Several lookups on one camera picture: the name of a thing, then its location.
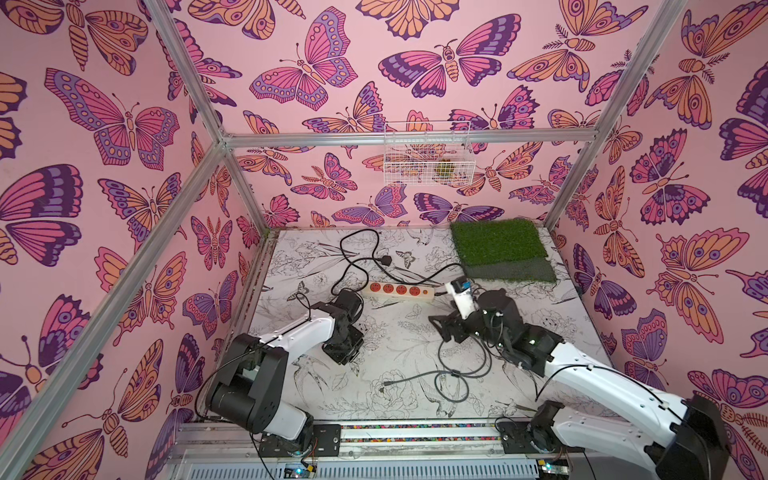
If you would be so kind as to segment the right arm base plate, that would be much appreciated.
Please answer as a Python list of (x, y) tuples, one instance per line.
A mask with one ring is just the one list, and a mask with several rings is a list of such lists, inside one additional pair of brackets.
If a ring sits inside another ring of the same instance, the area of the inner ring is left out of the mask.
[(568, 446), (556, 437), (550, 427), (534, 425), (528, 421), (500, 418), (494, 423), (505, 454), (583, 453), (581, 447)]

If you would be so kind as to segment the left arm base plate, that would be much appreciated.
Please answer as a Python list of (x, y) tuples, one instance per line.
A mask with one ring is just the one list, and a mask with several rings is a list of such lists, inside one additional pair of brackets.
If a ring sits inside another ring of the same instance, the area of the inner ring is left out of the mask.
[(264, 434), (259, 454), (265, 458), (337, 457), (341, 446), (340, 424), (315, 424), (304, 430), (296, 440)]

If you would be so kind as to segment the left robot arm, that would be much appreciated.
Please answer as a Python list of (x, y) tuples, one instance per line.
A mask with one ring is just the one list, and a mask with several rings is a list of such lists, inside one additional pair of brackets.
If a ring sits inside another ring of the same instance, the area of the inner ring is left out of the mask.
[(309, 306), (305, 318), (281, 331), (237, 336), (210, 380), (205, 408), (250, 434), (268, 434), (293, 450), (306, 450), (314, 417), (282, 400), (288, 366), (316, 346), (335, 363), (350, 363), (363, 344), (355, 326), (363, 308), (362, 296), (344, 289), (330, 302)]

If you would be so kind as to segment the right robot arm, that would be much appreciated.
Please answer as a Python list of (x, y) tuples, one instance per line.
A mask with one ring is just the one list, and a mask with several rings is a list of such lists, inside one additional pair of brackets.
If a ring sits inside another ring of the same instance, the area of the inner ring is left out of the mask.
[(659, 479), (721, 479), (731, 448), (713, 402), (648, 386), (592, 358), (559, 334), (522, 319), (505, 290), (453, 292), (453, 311), (430, 317), (445, 341), (473, 339), (505, 362), (560, 382), (614, 413), (588, 415), (546, 400), (523, 439), (540, 453), (595, 451), (643, 467)]

